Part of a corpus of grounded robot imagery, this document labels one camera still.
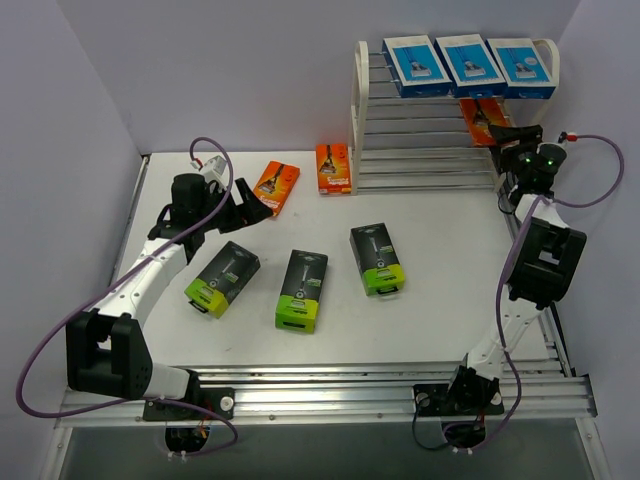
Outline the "blue white Harry's razor box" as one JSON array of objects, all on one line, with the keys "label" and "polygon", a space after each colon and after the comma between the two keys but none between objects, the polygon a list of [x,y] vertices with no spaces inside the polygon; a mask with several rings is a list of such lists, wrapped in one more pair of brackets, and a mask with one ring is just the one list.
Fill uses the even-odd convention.
[{"label": "blue white Harry's razor box", "polygon": [[502,97],[506,80],[479,34],[441,36],[435,40],[457,99]]}]

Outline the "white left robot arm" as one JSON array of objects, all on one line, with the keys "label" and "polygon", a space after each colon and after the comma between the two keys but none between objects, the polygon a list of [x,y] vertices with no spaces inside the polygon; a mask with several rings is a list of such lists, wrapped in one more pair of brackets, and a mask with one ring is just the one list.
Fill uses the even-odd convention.
[{"label": "white left robot arm", "polygon": [[194,373],[154,362],[143,327],[207,232],[230,233],[271,217],[271,209],[244,178],[235,186],[240,203],[214,178],[198,173],[174,177],[171,201],[160,211],[122,284],[65,326],[71,389],[126,400],[164,397],[166,408],[179,419],[200,411],[202,395]]}]

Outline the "orange Gillette razor box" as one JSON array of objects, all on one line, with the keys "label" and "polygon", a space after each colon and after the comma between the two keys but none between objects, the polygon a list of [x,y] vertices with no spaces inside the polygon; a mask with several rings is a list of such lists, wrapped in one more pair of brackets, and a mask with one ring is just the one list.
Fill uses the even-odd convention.
[{"label": "orange Gillette razor box", "polygon": [[509,117],[504,113],[502,104],[496,98],[459,100],[463,118],[472,144],[476,147],[489,147],[495,145],[489,127],[510,127]]},{"label": "orange Gillette razor box", "polygon": [[278,216],[300,175],[300,169],[293,165],[278,161],[270,161],[260,179],[253,188],[253,193],[274,216]]},{"label": "orange Gillette razor box", "polygon": [[352,192],[350,161],[346,144],[319,144],[315,149],[317,187],[321,195]]}]

